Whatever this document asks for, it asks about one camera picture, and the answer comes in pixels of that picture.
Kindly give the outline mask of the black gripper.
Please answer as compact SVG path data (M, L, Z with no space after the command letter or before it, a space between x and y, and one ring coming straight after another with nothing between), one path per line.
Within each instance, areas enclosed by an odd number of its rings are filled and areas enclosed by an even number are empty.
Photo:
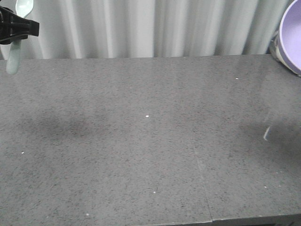
M12 10L0 7L0 44L8 45L16 40L25 40L26 35L38 37L40 24L29 19L22 19Z

